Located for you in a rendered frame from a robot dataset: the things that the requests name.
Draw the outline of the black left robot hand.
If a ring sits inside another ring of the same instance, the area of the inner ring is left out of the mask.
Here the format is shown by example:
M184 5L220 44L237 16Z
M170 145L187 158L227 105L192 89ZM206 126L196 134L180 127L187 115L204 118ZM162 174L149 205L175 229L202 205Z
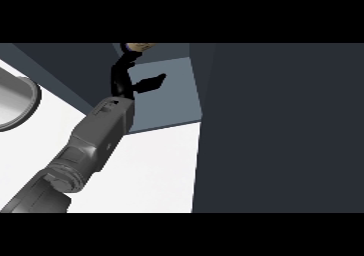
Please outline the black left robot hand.
M110 95L133 100L133 93L144 93L161 87L165 74L144 78L136 84L131 83L128 69L134 66L134 61L143 52L127 52L124 50L124 44L119 44L122 55L110 66Z

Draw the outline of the dark grey open cabinet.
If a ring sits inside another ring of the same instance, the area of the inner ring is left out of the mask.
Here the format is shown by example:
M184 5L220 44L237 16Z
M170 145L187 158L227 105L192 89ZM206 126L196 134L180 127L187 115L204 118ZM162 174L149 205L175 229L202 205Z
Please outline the dark grey open cabinet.
M0 66L40 85L40 121L74 126L109 95L109 70L119 56L116 43L0 43ZM201 119L187 44L155 45L128 70L134 82L159 74L161 87L134 96L134 133Z

